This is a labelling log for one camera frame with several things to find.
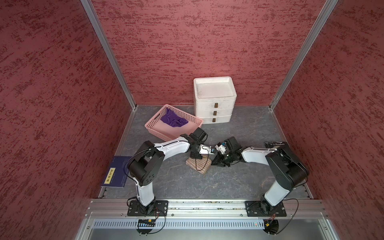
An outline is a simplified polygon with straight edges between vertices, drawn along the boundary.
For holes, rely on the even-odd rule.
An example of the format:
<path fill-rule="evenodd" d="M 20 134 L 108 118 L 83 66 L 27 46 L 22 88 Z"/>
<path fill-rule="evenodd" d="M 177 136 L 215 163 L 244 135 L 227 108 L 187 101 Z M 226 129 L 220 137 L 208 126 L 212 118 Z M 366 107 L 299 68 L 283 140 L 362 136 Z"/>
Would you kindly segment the striped beige dishcloth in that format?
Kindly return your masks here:
<path fill-rule="evenodd" d="M 189 166 L 194 171 L 197 171 L 200 174 L 205 175 L 212 164 L 211 159 L 208 155 L 203 155 L 202 159 L 188 158 L 186 160 L 186 165 Z"/>

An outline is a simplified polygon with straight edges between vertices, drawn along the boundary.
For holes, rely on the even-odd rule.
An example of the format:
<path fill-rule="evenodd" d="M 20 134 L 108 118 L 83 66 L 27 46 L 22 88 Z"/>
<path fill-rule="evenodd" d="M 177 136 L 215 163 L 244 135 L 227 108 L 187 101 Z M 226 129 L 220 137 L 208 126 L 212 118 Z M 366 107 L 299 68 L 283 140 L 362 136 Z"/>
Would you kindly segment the purple dishcloth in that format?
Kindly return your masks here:
<path fill-rule="evenodd" d="M 189 121 L 179 117 L 173 110 L 166 109 L 166 113 L 161 117 L 161 121 L 173 128 L 179 128 L 186 125 Z"/>

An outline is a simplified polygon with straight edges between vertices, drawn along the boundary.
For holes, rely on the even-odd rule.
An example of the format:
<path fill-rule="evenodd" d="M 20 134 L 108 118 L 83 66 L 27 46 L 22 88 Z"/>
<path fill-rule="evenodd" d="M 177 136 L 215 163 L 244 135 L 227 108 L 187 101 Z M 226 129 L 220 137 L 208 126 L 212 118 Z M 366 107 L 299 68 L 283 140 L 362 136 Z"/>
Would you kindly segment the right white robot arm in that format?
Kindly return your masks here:
<path fill-rule="evenodd" d="M 309 176 L 309 171 L 287 145 L 271 149 L 242 147 L 231 137 L 215 146 L 213 165 L 230 167 L 234 162 L 257 163 L 269 166 L 275 182 L 260 199 L 263 214 L 271 213 L 283 199 Z"/>

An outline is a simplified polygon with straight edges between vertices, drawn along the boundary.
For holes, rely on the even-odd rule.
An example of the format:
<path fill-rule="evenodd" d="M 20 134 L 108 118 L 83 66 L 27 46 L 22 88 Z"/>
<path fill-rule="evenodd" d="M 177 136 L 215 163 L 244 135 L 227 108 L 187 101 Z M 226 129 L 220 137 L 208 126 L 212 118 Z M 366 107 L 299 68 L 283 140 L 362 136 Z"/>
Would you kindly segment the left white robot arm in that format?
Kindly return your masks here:
<path fill-rule="evenodd" d="M 164 160 L 173 156 L 190 152 L 192 157 L 202 158 L 201 147 L 208 134 L 201 128 L 193 133 L 159 144 L 144 142 L 125 166 L 127 176 L 135 182 L 137 203 L 141 213 L 151 214 L 155 207 L 153 181 L 155 180 Z"/>

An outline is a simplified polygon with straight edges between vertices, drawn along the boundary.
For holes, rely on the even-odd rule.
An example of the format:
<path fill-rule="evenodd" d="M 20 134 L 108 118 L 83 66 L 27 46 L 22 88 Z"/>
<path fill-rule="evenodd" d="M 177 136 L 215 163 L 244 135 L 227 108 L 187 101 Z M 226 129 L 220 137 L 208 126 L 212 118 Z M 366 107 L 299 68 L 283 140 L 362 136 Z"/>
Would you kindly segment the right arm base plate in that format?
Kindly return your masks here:
<path fill-rule="evenodd" d="M 280 202 L 276 206 L 269 205 L 266 201 L 245 201 L 248 217 L 286 217 L 285 206 Z"/>

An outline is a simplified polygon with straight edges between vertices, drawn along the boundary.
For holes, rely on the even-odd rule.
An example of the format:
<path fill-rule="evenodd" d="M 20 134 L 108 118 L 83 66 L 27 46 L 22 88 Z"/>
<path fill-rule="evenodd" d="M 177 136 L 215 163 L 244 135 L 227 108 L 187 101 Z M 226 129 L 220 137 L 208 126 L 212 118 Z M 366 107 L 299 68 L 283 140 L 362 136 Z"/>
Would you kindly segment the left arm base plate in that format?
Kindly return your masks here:
<path fill-rule="evenodd" d="M 168 212 L 168 201 L 154 200 L 148 206 L 140 201 L 132 200 L 128 204 L 128 217 L 164 217 Z"/>

